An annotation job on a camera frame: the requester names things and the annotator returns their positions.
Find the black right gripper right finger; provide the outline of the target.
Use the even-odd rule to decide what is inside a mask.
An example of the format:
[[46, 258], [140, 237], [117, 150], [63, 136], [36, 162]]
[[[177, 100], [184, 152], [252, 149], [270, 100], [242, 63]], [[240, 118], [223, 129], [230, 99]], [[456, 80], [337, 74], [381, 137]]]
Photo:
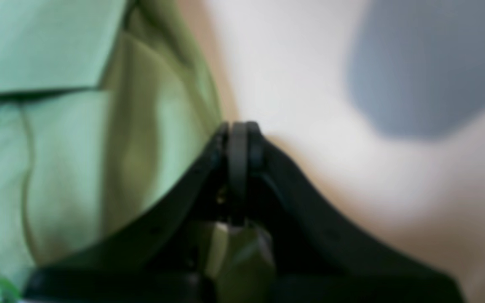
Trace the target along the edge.
[[230, 222], [270, 234], [274, 303], [463, 303], [456, 282], [367, 234], [327, 201], [255, 122], [228, 140]]

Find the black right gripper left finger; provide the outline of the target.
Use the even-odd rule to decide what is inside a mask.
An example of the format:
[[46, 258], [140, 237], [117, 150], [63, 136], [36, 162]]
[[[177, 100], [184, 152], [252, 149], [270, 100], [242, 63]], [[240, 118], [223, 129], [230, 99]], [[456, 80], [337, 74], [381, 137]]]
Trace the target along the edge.
[[229, 127], [222, 123], [175, 186], [136, 221], [31, 274], [24, 303], [215, 303], [204, 274]]

